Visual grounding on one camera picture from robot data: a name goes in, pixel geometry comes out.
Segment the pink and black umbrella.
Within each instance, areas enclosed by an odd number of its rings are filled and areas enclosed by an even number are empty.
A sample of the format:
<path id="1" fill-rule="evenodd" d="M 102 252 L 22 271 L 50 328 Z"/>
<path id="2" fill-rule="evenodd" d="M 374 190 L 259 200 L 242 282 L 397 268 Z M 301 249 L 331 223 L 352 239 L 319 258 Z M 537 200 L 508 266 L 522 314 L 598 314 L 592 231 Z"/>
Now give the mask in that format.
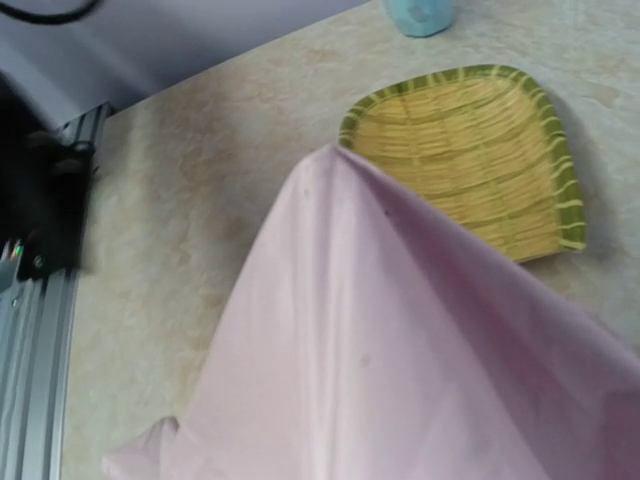
<path id="1" fill-rule="evenodd" d="M 635 479 L 639 360 L 364 159 L 303 159 L 185 413 L 110 479 Z"/>

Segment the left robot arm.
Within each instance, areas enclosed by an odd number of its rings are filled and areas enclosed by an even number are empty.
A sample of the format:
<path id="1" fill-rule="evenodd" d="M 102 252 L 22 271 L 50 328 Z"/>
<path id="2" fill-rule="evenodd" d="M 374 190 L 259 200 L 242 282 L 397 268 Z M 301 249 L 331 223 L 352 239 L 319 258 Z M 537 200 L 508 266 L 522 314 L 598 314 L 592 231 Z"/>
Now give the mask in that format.
<path id="1" fill-rule="evenodd" d="M 1 15 L 11 20 L 36 26 L 62 26 L 81 21 L 99 10 L 102 0 L 79 1 L 67 9 L 19 6 L 16 2 L 1 2 Z"/>

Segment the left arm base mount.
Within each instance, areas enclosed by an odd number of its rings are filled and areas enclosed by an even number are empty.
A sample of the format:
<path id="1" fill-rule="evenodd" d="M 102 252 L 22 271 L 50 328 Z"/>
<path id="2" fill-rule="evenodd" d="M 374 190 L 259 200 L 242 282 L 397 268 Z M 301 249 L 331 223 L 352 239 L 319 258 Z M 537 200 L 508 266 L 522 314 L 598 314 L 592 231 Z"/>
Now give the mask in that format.
<path id="1" fill-rule="evenodd" d="M 80 268 L 94 154 L 58 139 L 1 77 L 1 243 L 23 248 L 19 280 Z"/>

